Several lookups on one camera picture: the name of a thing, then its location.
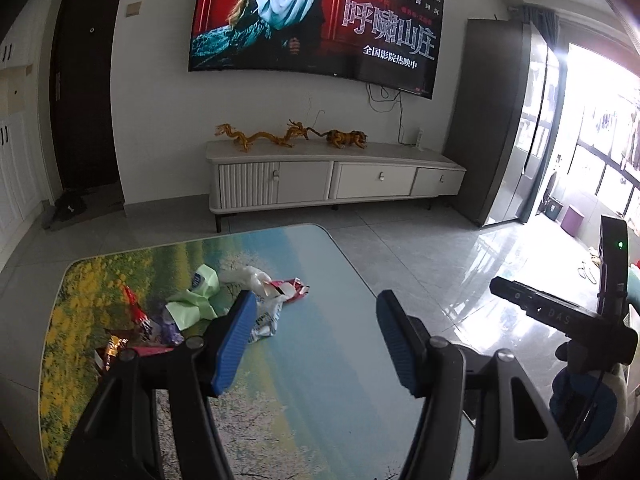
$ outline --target light switch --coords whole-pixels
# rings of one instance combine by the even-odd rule
[[[142,2],[135,2],[134,4],[129,4],[127,6],[127,13],[126,16],[137,16],[138,14],[140,14],[140,5],[142,5]]]

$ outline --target white cabinet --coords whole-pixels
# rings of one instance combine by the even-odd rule
[[[457,194],[465,169],[439,153],[368,142],[338,150],[298,140],[292,148],[256,142],[247,152],[232,140],[207,143],[209,209],[241,211],[400,200]]]
[[[34,3],[28,2],[0,43],[0,70],[29,63]]]
[[[22,113],[0,120],[0,251],[40,201]]]
[[[411,192],[414,176],[415,166],[341,164],[335,197],[406,196]]]
[[[281,162],[278,168],[278,204],[327,199],[333,165],[327,160]]]
[[[455,195],[464,176],[464,171],[418,168],[411,196]]]
[[[26,217],[38,205],[40,193],[33,169],[33,158],[24,130],[23,114],[17,113],[4,122],[5,164],[12,178],[14,197],[20,214]]]
[[[10,172],[9,151],[5,149],[4,127],[6,122],[0,120],[2,141],[0,141],[0,250],[22,222],[22,216],[14,198],[12,176]]]

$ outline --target television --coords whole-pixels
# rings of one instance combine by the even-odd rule
[[[189,70],[327,74],[427,98],[444,0],[197,0]]]

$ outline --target tv stand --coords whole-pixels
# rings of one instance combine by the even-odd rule
[[[207,143],[209,209],[232,213],[313,205],[456,195],[465,169],[431,150],[369,142],[341,150],[323,140],[293,148],[259,142],[245,153],[232,140]]]

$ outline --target screw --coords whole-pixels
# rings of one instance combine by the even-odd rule
[[[197,350],[198,348],[202,348],[203,346],[204,339],[199,335],[195,335],[187,339],[187,348],[191,350]]]
[[[121,361],[124,362],[128,362],[128,361],[133,361],[133,359],[135,359],[136,357],[136,351],[132,350],[131,348],[125,348],[123,351],[120,352],[119,356]]]
[[[440,336],[433,336],[429,339],[429,344],[435,348],[444,348],[449,345],[449,341]]]
[[[498,355],[498,359],[500,359],[500,361],[503,361],[505,363],[509,363],[516,358],[516,356],[513,355],[513,352],[508,348],[500,348],[496,352],[496,354]]]

